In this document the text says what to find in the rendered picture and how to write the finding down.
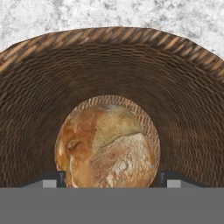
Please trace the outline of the brown woven wicker basket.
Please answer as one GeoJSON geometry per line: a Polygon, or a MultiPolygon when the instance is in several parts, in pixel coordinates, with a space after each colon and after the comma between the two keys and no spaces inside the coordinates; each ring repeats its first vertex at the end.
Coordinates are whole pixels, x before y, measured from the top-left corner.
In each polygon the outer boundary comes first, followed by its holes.
{"type": "Polygon", "coordinates": [[[54,172],[70,111],[99,96],[134,102],[160,141],[159,167],[224,187],[224,59],[152,28],[46,33],[0,52],[0,187],[54,172]]]}

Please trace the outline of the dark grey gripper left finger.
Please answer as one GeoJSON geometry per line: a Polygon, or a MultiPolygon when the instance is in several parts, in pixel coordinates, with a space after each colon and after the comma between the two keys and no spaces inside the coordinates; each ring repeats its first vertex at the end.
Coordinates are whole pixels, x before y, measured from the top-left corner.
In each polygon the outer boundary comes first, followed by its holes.
{"type": "Polygon", "coordinates": [[[21,184],[21,187],[61,188],[65,187],[66,174],[63,171],[45,171],[38,177],[21,184]]]}

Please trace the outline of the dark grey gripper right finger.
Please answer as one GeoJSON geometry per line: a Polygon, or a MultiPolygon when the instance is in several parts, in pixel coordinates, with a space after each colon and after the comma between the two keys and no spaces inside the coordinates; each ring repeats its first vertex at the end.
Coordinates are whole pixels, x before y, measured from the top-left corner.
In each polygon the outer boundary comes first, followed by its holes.
{"type": "Polygon", "coordinates": [[[165,188],[209,187],[208,184],[190,180],[189,178],[175,171],[161,171],[157,177],[157,184],[165,188]]]}

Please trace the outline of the round brown bread loaf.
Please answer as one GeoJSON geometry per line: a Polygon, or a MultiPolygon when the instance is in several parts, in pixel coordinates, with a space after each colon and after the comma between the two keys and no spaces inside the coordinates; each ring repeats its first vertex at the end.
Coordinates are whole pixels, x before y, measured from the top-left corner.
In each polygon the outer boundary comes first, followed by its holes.
{"type": "Polygon", "coordinates": [[[56,140],[55,162],[72,188],[146,188],[157,174],[136,117],[113,104],[71,113],[56,140]]]}

